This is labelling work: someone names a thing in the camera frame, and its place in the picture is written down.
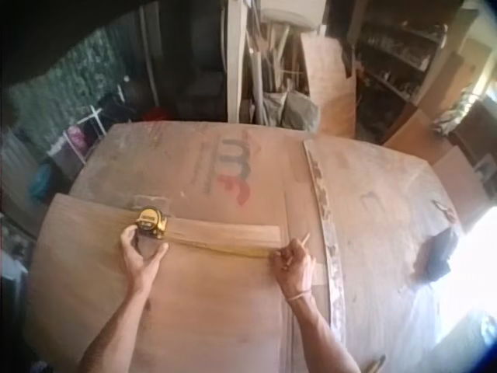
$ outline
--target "person's left hand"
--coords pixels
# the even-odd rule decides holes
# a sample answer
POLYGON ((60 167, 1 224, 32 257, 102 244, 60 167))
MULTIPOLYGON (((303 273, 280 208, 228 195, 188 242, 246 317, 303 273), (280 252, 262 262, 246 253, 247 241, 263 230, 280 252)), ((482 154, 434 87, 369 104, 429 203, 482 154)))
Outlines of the person's left hand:
POLYGON ((167 253, 169 244, 162 243, 157 247, 154 254, 145 259, 133 247, 133 239, 137 234, 137 226, 130 225, 121 233, 121 249, 123 251, 126 275, 128 278, 128 291, 132 294, 150 294, 152 284, 158 272, 159 264, 167 253))

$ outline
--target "tape measure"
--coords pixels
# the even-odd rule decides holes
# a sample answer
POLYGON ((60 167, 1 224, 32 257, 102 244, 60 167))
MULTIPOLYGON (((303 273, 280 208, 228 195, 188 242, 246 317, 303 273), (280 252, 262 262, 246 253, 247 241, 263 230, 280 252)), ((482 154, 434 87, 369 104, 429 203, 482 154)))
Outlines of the tape measure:
POLYGON ((161 239, 165 233, 168 219, 156 207, 144 208, 136 220, 140 233, 149 235, 155 239, 161 239))

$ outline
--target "workbench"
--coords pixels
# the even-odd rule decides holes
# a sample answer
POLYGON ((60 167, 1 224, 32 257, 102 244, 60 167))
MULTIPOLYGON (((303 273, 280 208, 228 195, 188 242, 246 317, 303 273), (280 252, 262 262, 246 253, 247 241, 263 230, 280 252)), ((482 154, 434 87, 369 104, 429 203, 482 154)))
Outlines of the workbench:
MULTIPOLYGON (((119 124, 95 150, 70 195, 124 209, 153 204, 179 218, 278 225, 285 242, 310 232, 308 248, 326 271, 303 147, 308 138, 324 170, 339 245, 346 346, 361 368, 382 354, 385 372, 413 366, 435 345, 439 323, 437 299, 430 287, 416 283, 415 264, 423 243, 449 225, 433 201, 452 207, 421 159, 279 128, 119 124)), ((329 320, 326 280, 315 282, 313 294, 329 320)), ((282 371, 305 371, 298 327, 287 312, 282 371)))

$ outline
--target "hand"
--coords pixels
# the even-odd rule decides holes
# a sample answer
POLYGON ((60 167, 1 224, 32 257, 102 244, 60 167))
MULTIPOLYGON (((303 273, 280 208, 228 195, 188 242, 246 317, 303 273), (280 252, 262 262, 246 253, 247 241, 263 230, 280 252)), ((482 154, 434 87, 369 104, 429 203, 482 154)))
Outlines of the hand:
POLYGON ((121 248, 126 266, 126 275, 128 278, 128 291, 130 293, 150 294, 152 284, 158 272, 158 266, 168 251, 169 244, 162 243, 157 247, 155 253, 145 259, 133 247, 133 239, 136 235, 137 226, 130 225, 121 233, 121 248))
POLYGON ((287 247, 271 253, 269 261, 286 299, 311 290, 316 259, 299 240, 292 239, 287 247))

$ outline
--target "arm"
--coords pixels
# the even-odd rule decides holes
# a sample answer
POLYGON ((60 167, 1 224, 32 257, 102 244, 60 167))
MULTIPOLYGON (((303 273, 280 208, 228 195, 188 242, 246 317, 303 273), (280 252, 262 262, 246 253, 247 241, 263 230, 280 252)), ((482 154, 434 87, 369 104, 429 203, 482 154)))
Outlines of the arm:
POLYGON ((269 258, 271 268, 301 329, 310 373, 360 373, 357 363, 332 335, 311 293, 316 259, 293 239, 269 258))
POLYGON ((121 234, 121 249, 128 278, 126 298, 99 335, 86 349, 78 367, 80 373, 123 373, 130 368, 138 324, 168 244, 163 243, 148 259, 133 247, 137 226, 121 234))

